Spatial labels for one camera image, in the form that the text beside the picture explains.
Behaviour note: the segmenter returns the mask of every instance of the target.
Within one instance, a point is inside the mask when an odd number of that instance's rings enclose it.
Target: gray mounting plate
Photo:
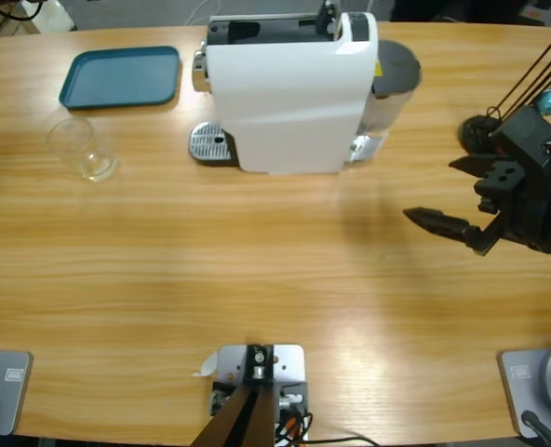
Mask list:
[[[218,352],[218,382],[239,386],[245,369],[247,345],[226,345]],[[274,345],[274,382],[304,382],[304,350],[299,345]]]
[[[27,352],[0,351],[0,435],[10,435],[19,414],[32,356]]]
[[[226,345],[218,352],[217,382],[233,386],[242,385],[247,345]],[[308,412],[308,390],[305,383],[304,350],[299,345],[274,345],[274,392],[278,399],[274,402],[275,422],[279,421],[282,395],[301,398],[304,412]],[[209,401],[211,413],[214,396]]]
[[[541,389],[541,367],[548,349],[504,352],[500,358],[506,391],[510,400],[515,429],[524,438],[537,438],[525,426],[521,415],[526,410],[535,412],[540,421],[551,429],[551,409]]]

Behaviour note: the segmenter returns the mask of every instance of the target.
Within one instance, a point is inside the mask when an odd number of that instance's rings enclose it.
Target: teal tray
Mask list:
[[[71,64],[59,100],[69,109],[163,104],[174,98],[179,71],[174,47],[88,51]]]

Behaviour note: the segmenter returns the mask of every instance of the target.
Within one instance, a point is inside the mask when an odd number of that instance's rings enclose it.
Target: coffee machine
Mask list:
[[[219,16],[195,53],[194,86],[217,123],[191,134],[208,165],[267,173],[338,172],[371,94],[378,50],[370,13],[325,0],[316,14]]]

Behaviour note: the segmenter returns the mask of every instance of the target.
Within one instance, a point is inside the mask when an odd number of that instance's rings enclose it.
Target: clear plastic cup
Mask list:
[[[69,118],[57,124],[48,134],[48,150],[93,182],[114,174],[118,160],[112,151],[96,143],[93,127],[84,118]]]

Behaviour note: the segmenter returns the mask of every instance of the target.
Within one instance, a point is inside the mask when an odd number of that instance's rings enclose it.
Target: wooden table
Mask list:
[[[213,117],[193,91],[203,28],[0,39],[0,349],[34,354],[18,432],[188,444],[208,421],[224,344],[304,346],[314,437],[385,444],[514,435],[496,356],[551,346],[551,256],[500,242],[481,258],[402,210],[477,224],[474,180],[449,169],[457,126],[496,103],[551,30],[381,24],[423,83],[383,151],[340,175],[197,166],[189,131]],[[60,86],[99,48],[172,45],[166,106],[76,115],[120,158],[92,184],[44,145],[69,113]]]

